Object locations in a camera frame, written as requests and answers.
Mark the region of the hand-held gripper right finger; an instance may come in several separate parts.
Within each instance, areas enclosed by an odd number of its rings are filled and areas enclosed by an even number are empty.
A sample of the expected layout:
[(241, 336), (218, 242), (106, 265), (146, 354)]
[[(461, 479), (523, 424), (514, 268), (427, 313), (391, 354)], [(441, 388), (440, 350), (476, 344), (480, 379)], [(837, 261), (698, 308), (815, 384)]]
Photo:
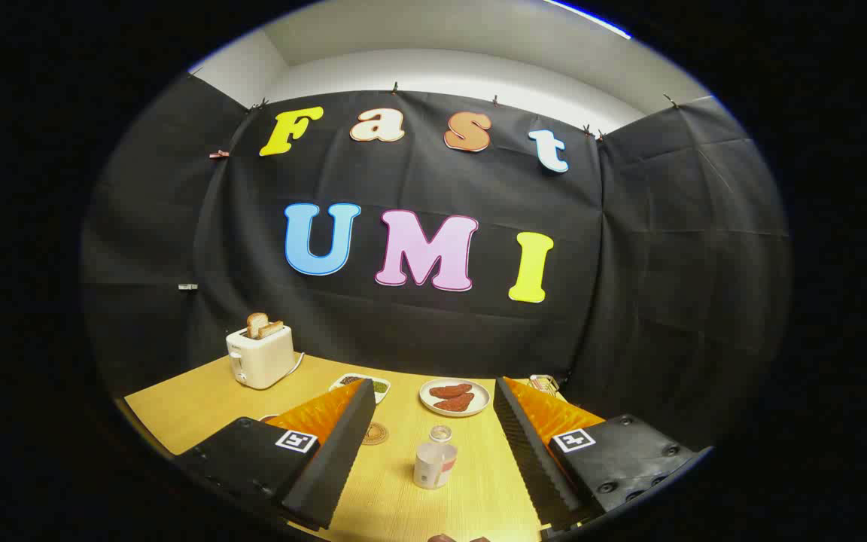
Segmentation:
[(600, 419), (508, 377), (495, 381), (493, 408), (545, 537), (628, 522), (712, 452), (695, 452), (637, 416)]

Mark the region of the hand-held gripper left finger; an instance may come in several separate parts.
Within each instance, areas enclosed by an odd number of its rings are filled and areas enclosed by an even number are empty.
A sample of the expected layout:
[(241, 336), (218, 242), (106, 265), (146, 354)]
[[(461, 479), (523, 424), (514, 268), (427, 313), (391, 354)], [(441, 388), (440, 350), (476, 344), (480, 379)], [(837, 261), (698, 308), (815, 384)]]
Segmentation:
[(357, 379), (271, 421), (234, 419), (175, 463), (251, 512), (328, 528), (375, 408)]

